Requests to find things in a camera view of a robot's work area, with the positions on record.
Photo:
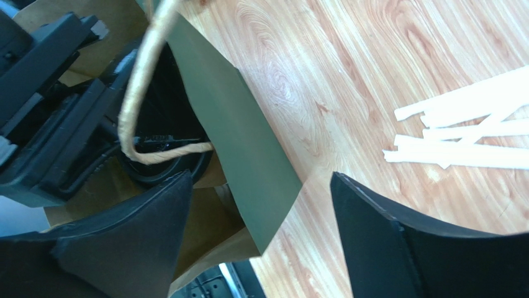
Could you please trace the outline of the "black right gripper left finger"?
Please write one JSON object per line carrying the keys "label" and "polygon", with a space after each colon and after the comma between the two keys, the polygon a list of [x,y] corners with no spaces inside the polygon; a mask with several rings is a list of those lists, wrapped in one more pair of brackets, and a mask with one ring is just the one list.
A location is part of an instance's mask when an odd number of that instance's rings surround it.
{"label": "black right gripper left finger", "polygon": [[110,209],[1,238],[2,297],[167,297],[192,199],[184,171]]}

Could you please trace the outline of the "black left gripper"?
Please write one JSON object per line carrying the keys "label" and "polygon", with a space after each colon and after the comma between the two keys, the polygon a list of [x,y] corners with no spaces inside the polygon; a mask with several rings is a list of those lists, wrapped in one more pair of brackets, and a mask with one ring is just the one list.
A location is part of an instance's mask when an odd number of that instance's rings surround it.
{"label": "black left gripper", "polygon": [[108,31],[70,12],[33,32],[1,14],[1,195],[62,205],[120,151],[117,116],[137,54],[129,45],[98,78],[60,81]]}

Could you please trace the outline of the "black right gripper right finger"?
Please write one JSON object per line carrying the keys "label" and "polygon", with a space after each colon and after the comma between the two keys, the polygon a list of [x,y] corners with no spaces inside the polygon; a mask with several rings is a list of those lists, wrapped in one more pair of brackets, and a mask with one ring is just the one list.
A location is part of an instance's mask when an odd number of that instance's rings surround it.
{"label": "black right gripper right finger", "polygon": [[330,181],[355,297],[527,297],[528,234],[453,225],[339,172]]}

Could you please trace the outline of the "green paper gift bag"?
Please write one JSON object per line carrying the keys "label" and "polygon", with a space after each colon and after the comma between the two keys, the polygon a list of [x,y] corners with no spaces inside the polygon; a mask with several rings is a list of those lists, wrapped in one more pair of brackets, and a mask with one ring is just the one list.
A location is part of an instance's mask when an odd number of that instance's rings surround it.
{"label": "green paper gift bag", "polygon": [[[179,80],[219,157],[237,211],[229,211],[214,188],[192,187],[168,296],[215,265],[261,255],[301,189],[300,179],[240,72],[175,7],[174,1],[163,1],[155,13],[154,27],[165,29],[164,38],[181,73]],[[63,217],[56,228],[147,191],[133,185],[122,169],[104,166],[75,194],[73,202],[54,207],[50,217]]]}

